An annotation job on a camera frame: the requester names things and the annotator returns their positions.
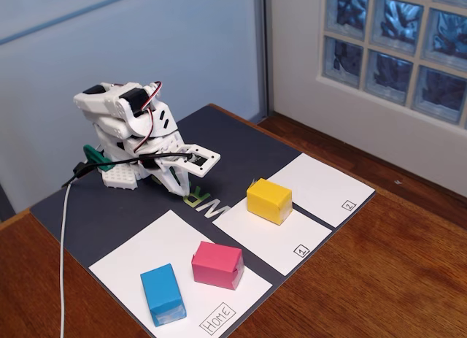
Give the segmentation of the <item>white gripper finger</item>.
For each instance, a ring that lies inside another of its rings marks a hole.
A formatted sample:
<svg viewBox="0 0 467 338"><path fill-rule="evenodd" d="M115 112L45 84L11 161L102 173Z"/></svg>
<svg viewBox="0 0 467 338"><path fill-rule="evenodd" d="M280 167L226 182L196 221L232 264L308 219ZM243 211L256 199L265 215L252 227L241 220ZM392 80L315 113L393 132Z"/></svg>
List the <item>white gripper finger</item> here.
<svg viewBox="0 0 467 338"><path fill-rule="evenodd" d="M174 167L174 176L179 183L179 191L177 193L179 195L189 195L190 182L188 172L180 167Z"/></svg>
<svg viewBox="0 0 467 338"><path fill-rule="evenodd" d="M162 169L151 169L150 174L157 178L168 192L178 196L184 196L185 191L178 179L171 173L170 170L163 171Z"/></svg>

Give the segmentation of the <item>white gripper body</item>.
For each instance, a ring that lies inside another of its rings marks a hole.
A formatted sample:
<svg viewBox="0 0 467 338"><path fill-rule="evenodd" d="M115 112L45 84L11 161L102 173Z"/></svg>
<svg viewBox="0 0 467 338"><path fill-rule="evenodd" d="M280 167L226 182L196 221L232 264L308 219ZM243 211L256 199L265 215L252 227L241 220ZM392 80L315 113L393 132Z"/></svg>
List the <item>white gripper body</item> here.
<svg viewBox="0 0 467 338"><path fill-rule="evenodd" d="M126 158L180 151L182 137L166 103L151 102L145 110L139 105L136 114L126 102Z"/></svg>

